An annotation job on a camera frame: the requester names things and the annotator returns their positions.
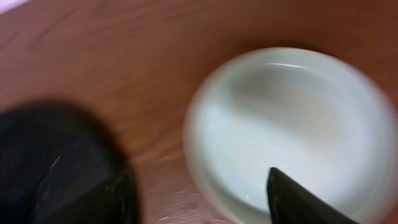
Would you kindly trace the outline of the light blue plate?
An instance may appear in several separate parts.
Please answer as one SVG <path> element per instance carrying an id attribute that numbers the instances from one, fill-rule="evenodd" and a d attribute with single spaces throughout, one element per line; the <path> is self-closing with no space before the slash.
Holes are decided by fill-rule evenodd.
<path id="1" fill-rule="evenodd" d="M 184 150 L 202 194 L 236 223 L 269 223 L 275 167 L 359 223 L 397 202 L 397 111 L 362 72 L 311 50 L 237 56 L 200 85 Z"/>

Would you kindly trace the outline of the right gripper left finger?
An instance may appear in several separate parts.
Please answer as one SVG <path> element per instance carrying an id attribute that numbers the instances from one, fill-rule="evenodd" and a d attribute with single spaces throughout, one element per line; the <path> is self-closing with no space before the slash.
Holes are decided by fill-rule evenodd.
<path id="1" fill-rule="evenodd" d="M 37 218 L 38 224 L 135 224 L 137 197 L 132 173 L 124 169 L 73 203 Z"/>

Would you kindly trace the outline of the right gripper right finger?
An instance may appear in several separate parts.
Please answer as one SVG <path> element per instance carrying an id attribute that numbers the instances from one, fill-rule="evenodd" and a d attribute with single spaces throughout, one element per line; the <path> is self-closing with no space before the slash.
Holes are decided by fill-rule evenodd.
<path id="1" fill-rule="evenodd" d="M 275 167 L 266 189 L 272 224 L 358 224 Z"/>

